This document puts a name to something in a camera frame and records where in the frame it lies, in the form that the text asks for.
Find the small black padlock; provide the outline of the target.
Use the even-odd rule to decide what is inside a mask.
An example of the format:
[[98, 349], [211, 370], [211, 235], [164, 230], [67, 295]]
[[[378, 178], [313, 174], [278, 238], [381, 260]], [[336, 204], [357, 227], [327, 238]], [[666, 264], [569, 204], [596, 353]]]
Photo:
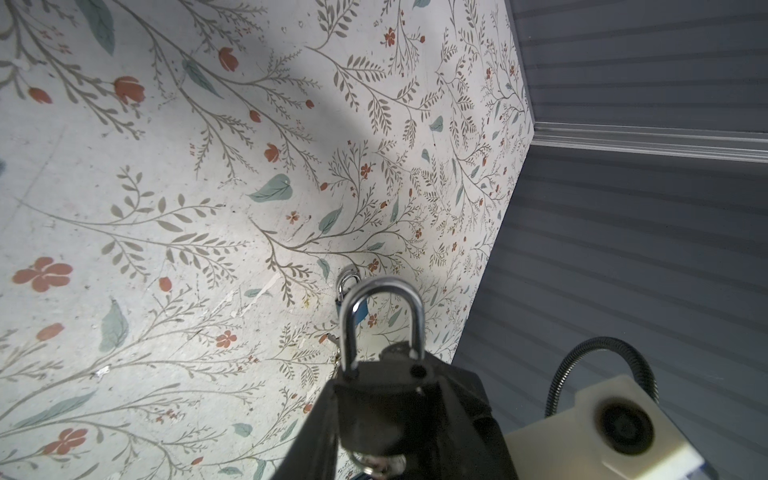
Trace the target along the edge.
[[[370, 297], [384, 293], [407, 304], [409, 338], [380, 360], [363, 362], [357, 359], [356, 315]], [[364, 473], [393, 479], [418, 462], [436, 433], [435, 375], [426, 364], [423, 301], [399, 277], [367, 279], [343, 297], [339, 326], [336, 395], [341, 446]]]

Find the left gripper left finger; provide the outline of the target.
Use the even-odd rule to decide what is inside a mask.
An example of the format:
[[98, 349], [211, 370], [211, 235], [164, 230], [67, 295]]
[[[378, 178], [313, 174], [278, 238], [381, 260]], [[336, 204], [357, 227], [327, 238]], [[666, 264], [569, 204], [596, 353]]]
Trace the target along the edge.
[[328, 480], [336, 476], [339, 444], [337, 382], [326, 383], [274, 480]]

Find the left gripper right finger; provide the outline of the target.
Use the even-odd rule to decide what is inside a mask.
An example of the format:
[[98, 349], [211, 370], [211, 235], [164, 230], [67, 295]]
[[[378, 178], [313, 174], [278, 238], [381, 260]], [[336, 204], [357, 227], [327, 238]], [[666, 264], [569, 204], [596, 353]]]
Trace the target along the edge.
[[500, 426], [479, 376], [431, 358], [438, 379], [437, 479], [516, 479]]

